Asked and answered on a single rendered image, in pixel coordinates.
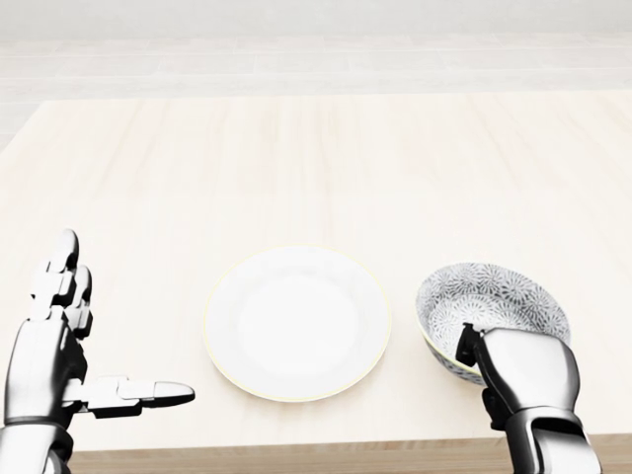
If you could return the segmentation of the black white patterned bowl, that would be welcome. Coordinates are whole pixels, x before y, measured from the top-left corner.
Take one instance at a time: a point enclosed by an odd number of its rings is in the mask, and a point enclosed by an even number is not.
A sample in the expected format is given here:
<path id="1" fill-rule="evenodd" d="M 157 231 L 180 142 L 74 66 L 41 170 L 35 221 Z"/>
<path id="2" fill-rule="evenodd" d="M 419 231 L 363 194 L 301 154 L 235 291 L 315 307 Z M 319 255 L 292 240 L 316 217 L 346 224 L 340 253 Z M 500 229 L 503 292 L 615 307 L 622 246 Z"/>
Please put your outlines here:
<path id="1" fill-rule="evenodd" d="M 482 329 L 518 329 L 571 343 L 566 314 L 541 285 L 516 271 L 488 263 L 457 263 L 434 271 L 421 284 L 416 313 L 433 357 L 458 378 L 485 381 L 476 365 L 456 359 L 465 323 Z"/>

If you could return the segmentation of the white plate with yellow rim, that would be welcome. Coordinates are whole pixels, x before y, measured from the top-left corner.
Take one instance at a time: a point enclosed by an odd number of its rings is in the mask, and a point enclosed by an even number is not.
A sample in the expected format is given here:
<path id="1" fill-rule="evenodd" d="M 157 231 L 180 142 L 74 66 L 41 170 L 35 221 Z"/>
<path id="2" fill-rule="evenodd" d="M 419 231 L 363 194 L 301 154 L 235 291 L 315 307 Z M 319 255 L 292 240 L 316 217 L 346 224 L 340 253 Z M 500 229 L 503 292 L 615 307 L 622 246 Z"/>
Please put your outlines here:
<path id="1" fill-rule="evenodd" d="M 206 302 L 202 336 L 215 368 L 259 398 L 335 396 L 378 365 L 392 329 L 382 285 L 357 260 L 289 245 L 235 263 Z"/>

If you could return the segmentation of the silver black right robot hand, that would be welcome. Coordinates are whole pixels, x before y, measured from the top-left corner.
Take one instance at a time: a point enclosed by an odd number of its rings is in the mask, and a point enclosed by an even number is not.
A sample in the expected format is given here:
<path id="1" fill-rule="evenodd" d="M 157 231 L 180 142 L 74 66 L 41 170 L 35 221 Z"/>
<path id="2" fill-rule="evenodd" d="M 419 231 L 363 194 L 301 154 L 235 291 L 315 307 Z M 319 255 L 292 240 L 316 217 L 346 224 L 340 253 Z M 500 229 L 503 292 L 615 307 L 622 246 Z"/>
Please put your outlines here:
<path id="1" fill-rule="evenodd" d="M 456 359 L 476 365 L 486 384 L 485 408 L 491 428 L 502 431 L 509 418 L 534 408 L 574 412 L 580 392 L 576 358 L 562 340 L 518 329 L 477 329 L 465 323 Z"/>

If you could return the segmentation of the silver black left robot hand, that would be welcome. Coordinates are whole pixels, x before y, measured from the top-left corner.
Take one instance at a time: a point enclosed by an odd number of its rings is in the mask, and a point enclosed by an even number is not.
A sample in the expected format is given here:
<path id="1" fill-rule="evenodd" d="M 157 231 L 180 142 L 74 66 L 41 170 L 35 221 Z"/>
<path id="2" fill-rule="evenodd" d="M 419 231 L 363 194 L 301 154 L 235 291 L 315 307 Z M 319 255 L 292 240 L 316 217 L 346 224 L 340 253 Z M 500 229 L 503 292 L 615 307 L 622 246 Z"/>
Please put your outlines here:
<path id="1" fill-rule="evenodd" d="M 33 306 L 12 350 L 5 384 L 6 424 L 53 423 L 68 427 L 73 416 L 134 417 L 145 408 L 192 402 L 182 383 L 133 381 L 125 376 L 87 381 L 82 342 L 92 329 L 92 276 L 79 262 L 79 240 L 61 232 L 52 255 L 36 272 Z"/>

